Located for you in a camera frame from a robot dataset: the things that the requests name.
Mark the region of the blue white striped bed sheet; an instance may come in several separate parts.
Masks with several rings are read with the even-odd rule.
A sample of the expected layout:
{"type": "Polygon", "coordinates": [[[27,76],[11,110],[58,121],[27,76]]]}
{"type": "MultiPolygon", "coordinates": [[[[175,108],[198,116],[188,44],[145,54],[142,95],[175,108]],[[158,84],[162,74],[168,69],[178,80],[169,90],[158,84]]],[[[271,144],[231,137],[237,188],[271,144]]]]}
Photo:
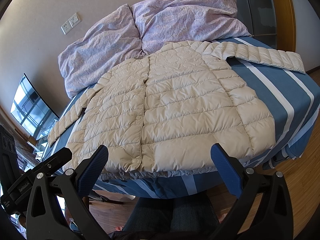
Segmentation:
{"type": "MultiPolygon", "coordinates": [[[[270,49],[251,38],[229,38],[219,43],[222,42],[270,49]]],[[[319,111],[319,86],[305,71],[297,72],[235,57],[227,58],[227,63],[267,106],[275,123],[276,144],[262,154],[239,159],[240,163],[251,167],[274,167],[284,159],[300,156],[308,143],[319,111]]],[[[82,94],[95,85],[74,97],[61,118],[82,94]]],[[[72,123],[53,144],[48,143],[46,153],[51,155],[60,148],[67,147],[68,139],[77,125],[77,122],[72,123]]],[[[214,169],[208,172],[177,173],[171,177],[155,172],[147,177],[120,178],[108,176],[102,171],[96,188],[137,197],[168,199],[204,191],[218,181],[215,165],[214,169]]]]}

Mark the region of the beige quilted down jacket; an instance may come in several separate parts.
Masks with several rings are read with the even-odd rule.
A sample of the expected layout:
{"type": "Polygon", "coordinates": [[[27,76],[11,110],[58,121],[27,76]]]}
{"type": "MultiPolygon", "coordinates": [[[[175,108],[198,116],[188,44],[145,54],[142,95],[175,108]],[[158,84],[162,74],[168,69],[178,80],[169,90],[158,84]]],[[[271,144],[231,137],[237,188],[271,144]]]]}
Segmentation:
{"type": "Polygon", "coordinates": [[[238,159],[262,154],[276,144],[274,118],[231,69],[229,57],[304,72],[293,52],[234,42],[169,42],[106,72],[55,124],[48,142],[77,122],[65,168],[76,168],[105,145],[110,156],[103,173],[120,178],[211,171],[215,143],[238,159]]]}

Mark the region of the lilac floral duvet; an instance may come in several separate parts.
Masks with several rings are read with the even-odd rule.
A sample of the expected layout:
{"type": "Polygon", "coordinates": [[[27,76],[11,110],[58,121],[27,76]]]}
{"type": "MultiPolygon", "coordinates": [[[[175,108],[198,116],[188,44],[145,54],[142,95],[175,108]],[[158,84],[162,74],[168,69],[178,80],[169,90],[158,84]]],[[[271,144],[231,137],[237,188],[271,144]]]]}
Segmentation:
{"type": "Polygon", "coordinates": [[[59,55],[68,97],[97,83],[112,67],[141,59],[166,42],[248,36],[236,0],[144,0],[124,4],[59,55]]]}

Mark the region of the dark glass door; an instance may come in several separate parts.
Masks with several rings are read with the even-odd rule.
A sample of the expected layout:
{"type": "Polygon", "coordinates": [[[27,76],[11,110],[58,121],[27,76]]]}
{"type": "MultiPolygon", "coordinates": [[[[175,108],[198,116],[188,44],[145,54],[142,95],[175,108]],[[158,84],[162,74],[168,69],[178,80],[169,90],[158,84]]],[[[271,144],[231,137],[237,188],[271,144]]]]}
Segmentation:
{"type": "Polygon", "coordinates": [[[237,18],[258,41],[275,49],[277,24],[273,0],[237,0],[237,18]]]}

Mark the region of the leaning wall mirror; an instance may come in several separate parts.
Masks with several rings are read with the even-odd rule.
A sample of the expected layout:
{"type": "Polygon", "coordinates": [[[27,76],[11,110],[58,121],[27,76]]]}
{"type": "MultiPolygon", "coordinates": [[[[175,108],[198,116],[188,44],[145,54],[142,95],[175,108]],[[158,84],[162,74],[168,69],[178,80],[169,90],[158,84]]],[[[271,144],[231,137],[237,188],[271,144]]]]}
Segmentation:
{"type": "Polygon", "coordinates": [[[46,137],[59,119],[26,75],[22,76],[17,87],[10,113],[36,140],[46,137]]]}

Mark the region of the white wall socket plate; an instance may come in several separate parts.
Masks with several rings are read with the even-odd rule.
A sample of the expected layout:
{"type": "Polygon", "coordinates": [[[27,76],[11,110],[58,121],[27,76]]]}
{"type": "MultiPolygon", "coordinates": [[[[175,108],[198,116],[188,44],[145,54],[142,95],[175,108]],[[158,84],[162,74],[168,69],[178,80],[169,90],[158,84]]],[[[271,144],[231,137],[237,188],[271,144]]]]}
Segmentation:
{"type": "Polygon", "coordinates": [[[67,35],[80,22],[81,22],[81,18],[79,14],[76,12],[63,25],[61,25],[61,30],[65,35],[67,35]]]}

